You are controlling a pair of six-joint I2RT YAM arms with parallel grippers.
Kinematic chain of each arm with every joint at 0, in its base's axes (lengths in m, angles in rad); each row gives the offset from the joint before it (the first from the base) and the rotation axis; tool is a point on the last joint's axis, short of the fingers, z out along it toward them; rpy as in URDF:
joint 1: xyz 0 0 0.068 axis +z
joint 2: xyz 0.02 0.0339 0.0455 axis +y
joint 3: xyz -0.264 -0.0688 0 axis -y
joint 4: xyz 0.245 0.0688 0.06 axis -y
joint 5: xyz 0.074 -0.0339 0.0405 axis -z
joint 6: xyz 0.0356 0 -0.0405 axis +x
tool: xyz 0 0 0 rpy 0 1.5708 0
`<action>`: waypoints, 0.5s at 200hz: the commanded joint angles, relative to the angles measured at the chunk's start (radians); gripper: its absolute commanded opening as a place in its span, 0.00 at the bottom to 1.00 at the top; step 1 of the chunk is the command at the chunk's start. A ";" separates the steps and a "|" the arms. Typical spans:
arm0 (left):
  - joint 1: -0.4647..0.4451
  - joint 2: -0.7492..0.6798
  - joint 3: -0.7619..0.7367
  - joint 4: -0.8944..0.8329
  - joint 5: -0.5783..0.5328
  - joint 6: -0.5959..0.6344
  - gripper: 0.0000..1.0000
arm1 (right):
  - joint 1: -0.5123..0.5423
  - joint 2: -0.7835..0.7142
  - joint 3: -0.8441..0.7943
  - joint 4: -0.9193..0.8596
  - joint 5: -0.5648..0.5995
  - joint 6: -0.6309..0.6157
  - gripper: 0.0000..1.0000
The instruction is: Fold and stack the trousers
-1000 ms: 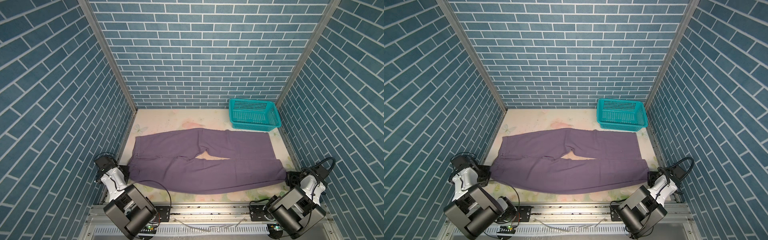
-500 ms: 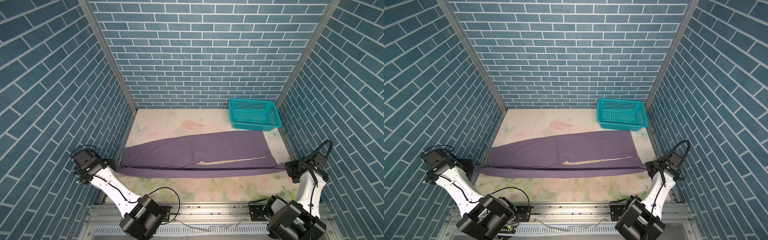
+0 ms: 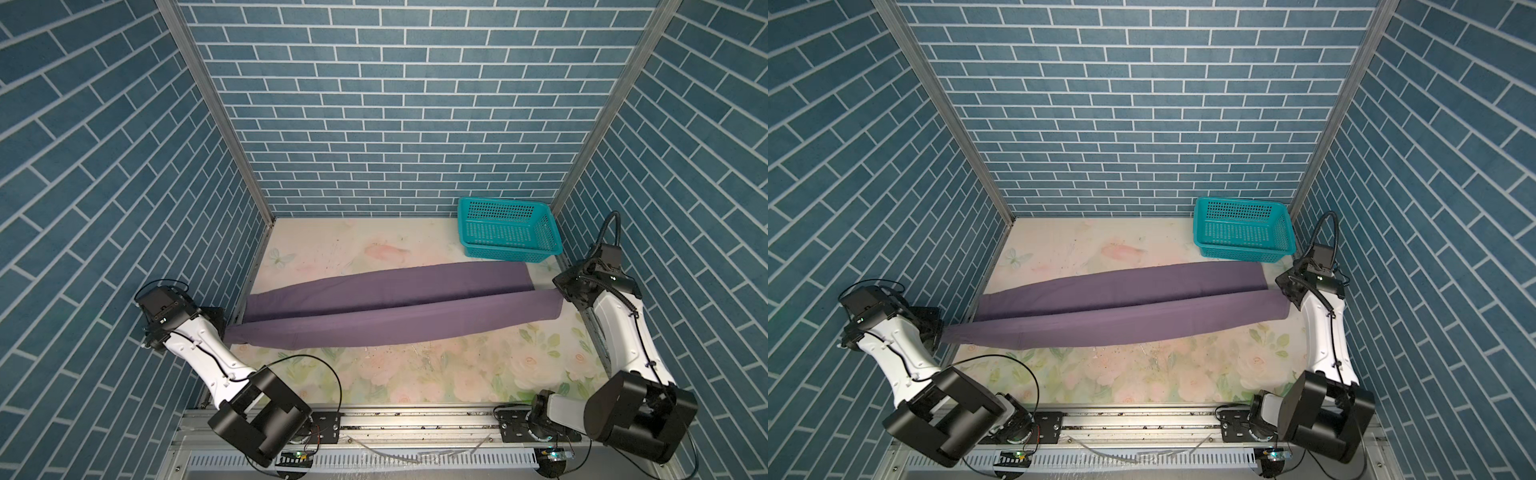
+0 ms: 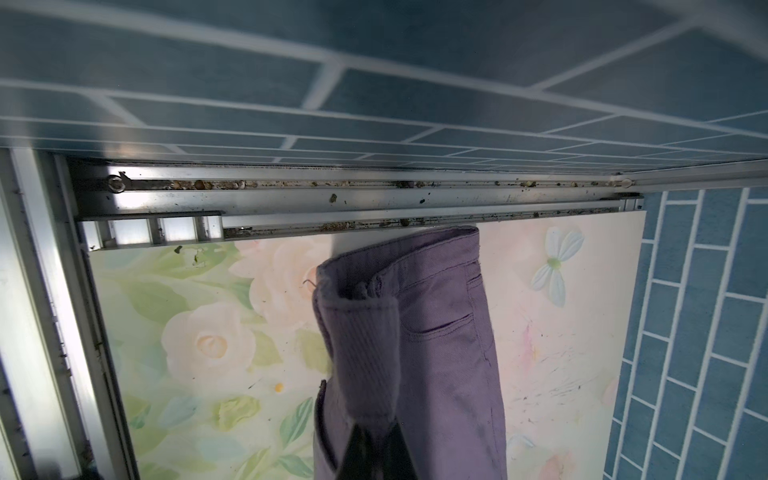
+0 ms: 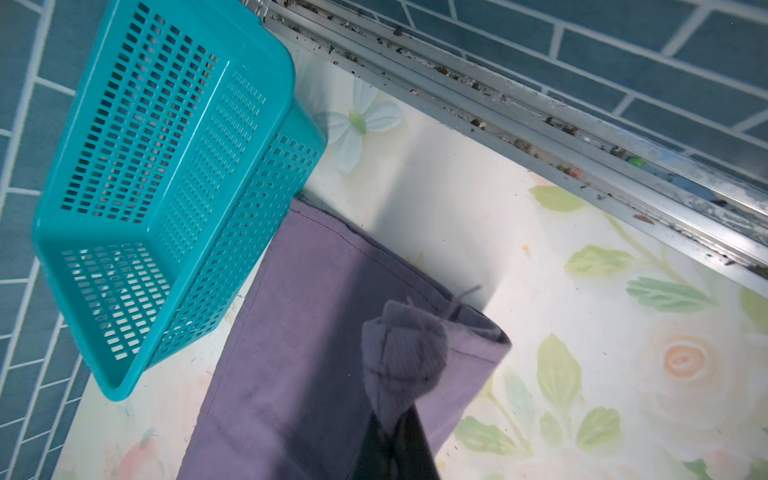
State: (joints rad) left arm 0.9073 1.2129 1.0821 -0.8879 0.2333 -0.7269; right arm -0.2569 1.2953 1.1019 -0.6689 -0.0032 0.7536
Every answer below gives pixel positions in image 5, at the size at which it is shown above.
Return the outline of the purple trousers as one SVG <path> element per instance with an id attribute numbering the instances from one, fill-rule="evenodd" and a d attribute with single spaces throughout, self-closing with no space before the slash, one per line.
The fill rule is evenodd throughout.
<path id="1" fill-rule="evenodd" d="M 182 479 L 352 479 L 370 417 L 415 406 L 433 455 L 511 349 L 368 235 L 300 200 L 226 341 Z"/>

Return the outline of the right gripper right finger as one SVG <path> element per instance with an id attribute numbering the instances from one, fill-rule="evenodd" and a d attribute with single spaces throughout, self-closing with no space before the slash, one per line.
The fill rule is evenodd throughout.
<path id="1" fill-rule="evenodd" d="M 393 437 L 393 461 L 394 479 L 440 479 L 415 406 L 398 421 Z"/>

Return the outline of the teal plastic basket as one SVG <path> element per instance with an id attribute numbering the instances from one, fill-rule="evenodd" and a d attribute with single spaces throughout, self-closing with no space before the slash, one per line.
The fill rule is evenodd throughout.
<path id="1" fill-rule="evenodd" d="M 214 330 L 323 155 L 285 46 L 239 1 L 113 1 L 33 227 L 104 394 Z"/>

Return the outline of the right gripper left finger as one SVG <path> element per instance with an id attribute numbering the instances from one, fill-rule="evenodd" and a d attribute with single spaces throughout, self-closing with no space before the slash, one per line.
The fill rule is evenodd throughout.
<path id="1" fill-rule="evenodd" d="M 372 414 L 356 461 L 353 480 L 393 478 L 392 440 Z"/>

